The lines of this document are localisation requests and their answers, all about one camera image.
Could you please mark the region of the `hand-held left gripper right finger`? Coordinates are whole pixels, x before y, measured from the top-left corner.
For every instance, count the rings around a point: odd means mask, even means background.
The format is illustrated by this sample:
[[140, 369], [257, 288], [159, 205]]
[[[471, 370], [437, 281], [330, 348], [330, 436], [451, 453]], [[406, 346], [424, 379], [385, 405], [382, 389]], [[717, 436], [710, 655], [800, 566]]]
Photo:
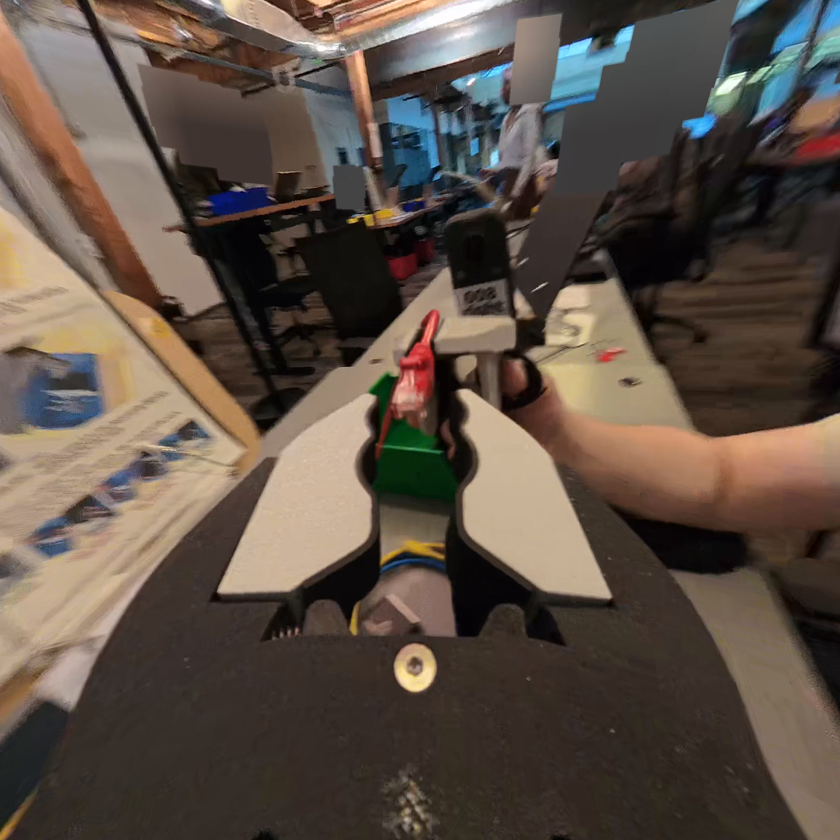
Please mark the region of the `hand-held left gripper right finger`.
[[549, 604], [609, 604], [613, 594], [551, 456], [480, 395], [455, 393], [453, 436], [465, 454], [458, 534]]

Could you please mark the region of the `wooden support beam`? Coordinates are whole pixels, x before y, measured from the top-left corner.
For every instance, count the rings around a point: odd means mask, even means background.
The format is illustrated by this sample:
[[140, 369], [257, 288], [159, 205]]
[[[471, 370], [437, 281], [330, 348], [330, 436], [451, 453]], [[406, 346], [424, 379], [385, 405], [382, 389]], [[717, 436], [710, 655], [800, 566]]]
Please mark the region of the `wooden support beam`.
[[121, 293], [157, 310], [162, 295], [93, 177], [60, 111], [1, 14], [2, 98]]

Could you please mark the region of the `printed instruction poster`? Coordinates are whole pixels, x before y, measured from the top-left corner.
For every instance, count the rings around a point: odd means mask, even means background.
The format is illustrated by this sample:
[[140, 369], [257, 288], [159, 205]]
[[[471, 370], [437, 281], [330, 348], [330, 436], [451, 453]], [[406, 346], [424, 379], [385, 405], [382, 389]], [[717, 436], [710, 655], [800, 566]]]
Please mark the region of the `printed instruction poster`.
[[72, 645], [226, 489], [242, 445], [2, 211], [2, 682]]

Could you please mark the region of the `person's right hand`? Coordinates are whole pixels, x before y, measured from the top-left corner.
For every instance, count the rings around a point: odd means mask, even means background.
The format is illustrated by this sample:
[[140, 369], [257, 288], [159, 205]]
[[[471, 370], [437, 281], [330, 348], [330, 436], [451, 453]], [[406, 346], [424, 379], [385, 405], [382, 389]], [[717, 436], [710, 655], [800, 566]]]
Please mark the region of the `person's right hand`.
[[505, 355], [500, 387], [502, 412], [533, 437], [555, 464], [567, 464], [567, 416], [553, 383], [526, 357]]

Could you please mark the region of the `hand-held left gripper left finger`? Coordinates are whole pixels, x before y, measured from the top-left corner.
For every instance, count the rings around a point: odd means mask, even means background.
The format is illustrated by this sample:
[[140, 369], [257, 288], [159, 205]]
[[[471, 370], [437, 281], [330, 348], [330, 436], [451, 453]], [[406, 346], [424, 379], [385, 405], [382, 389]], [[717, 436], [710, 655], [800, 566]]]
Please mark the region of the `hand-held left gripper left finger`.
[[344, 600], [379, 568], [370, 456], [379, 402], [364, 393], [301, 432], [276, 460], [217, 587], [221, 601], [285, 600], [350, 571]]

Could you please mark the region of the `silver ventilation duct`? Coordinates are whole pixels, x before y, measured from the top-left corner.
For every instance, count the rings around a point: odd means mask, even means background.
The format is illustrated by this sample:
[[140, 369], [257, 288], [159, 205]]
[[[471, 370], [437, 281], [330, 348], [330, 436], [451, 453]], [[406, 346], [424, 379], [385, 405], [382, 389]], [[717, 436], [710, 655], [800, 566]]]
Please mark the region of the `silver ventilation duct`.
[[251, 46], [301, 58], [342, 60], [349, 54], [340, 41], [321, 38], [266, 1], [216, 2], [212, 27]]

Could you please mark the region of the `blue storage bin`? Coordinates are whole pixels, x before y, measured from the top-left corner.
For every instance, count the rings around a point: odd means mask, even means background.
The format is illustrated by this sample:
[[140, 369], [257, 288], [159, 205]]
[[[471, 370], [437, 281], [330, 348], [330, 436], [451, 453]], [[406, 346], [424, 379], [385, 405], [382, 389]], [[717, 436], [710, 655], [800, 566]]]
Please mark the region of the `blue storage bin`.
[[206, 198], [208, 217], [224, 217], [274, 207], [277, 202], [265, 185], [236, 187]]

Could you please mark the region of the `green plastic bin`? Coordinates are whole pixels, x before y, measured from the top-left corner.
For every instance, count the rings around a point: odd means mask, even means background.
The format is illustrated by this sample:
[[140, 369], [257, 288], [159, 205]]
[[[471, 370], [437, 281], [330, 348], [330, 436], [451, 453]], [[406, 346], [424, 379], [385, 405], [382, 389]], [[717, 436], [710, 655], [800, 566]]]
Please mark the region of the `green plastic bin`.
[[380, 495], [453, 503], [458, 484], [437, 431], [427, 433], [393, 418], [377, 460], [374, 489]]

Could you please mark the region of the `person's right forearm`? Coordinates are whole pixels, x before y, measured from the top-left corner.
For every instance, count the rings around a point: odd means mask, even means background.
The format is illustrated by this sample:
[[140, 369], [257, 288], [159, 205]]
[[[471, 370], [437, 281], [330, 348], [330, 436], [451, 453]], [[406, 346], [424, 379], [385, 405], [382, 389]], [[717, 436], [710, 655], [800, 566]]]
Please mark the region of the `person's right forearm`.
[[554, 457], [642, 518], [741, 532], [838, 530], [839, 416], [709, 437], [567, 413]]

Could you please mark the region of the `wooden top desk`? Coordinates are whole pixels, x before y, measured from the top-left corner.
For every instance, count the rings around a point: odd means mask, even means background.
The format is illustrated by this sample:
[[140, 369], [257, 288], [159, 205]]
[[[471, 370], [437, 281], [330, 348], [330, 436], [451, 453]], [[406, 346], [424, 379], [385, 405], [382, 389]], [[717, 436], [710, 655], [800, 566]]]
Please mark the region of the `wooden top desk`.
[[[323, 205], [332, 202], [332, 195], [323, 195], [277, 203], [249, 213], [195, 218], [219, 269], [229, 280], [238, 279], [249, 306], [266, 319], [281, 356], [289, 366], [289, 370], [276, 379], [314, 373], [311, 366], [294, 366], [287, 362], [282, 350], [291, 340], [300, 338], [309, 342], [315, 355], [319, 355], [320, 350], [312, 329], [299, 320], [299, 314], [307, 311], [305, 300], [314, 292], [314, 285], [308, 274], [297, 272], [296, 248], [281, 251], [283, 256], [290, 257], [291, 270], [290, 276], [281, 278], [275, 257], [263, 237], [301, 226], [309, 235], [314, 235], [317, 222], [322, 221]], [[164, 231], [187, 237], [182, 223], [164, 227]]]

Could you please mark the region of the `black office chair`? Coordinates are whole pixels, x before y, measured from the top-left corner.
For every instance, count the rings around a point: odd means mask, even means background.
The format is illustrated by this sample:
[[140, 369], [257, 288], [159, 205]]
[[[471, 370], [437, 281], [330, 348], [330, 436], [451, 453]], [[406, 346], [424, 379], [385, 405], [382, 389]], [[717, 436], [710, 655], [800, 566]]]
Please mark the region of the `black office chair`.
[[403, 312], [399, 283], [364, 223], [296, 238], [295, 247], [332, 318], [342, 364], [351, 366]]

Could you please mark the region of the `instruction sheet on board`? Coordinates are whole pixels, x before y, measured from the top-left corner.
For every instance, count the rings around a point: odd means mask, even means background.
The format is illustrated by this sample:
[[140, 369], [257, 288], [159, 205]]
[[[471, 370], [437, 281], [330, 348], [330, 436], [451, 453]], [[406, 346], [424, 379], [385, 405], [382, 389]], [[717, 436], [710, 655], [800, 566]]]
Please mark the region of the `instruction sheet on board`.
[[164, 321], [156, 311], [121, 292], [106, 290], [101, 296], [144, 341], [159, 362], [168, 369], [171, 378], [188, 392], [205, 414], [242, 445], [244, 453], [238, 458], [234, 469], [240, 476], [249, 472], [257, 462], [260, 437], [255, 422], [246, 410], [167, 321], [170, 334], [166, 338], [158, 339], [150, 335], [150, 320]]

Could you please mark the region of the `red storage bin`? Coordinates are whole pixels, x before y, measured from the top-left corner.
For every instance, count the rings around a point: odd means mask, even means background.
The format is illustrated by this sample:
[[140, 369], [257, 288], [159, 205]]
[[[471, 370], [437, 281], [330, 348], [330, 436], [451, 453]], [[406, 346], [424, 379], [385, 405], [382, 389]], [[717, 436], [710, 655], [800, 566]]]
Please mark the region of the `red storage bin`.
[[404, 281], [434, 261], [434, 241], [430, 238], [401, 241], [384, 247], [384, 255], [392, 276]]

